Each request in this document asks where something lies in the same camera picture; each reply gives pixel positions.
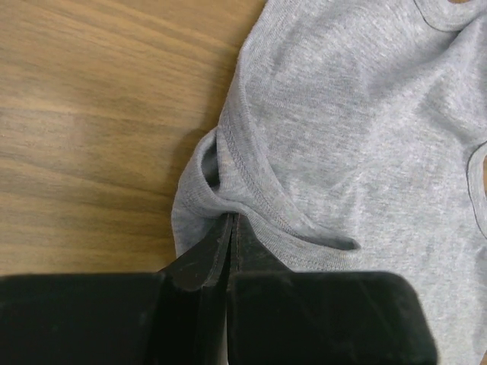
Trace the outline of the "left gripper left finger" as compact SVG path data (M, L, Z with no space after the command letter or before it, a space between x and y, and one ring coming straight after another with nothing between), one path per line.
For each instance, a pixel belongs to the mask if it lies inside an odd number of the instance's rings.
M225 364L233 218L158 272L1 279L3 364Z

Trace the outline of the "grey tank top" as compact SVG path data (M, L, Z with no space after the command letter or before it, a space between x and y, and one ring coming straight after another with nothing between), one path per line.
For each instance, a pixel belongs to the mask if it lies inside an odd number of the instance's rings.
M442 364L486 350L486 3L269 1L171 214L225 213L295 271L391 271Z

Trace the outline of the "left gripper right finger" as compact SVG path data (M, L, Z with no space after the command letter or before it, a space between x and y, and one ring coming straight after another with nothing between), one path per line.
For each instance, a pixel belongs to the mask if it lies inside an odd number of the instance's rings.
M416 292L385 271L294 272L235 215L227 291L231 364L435 364Z

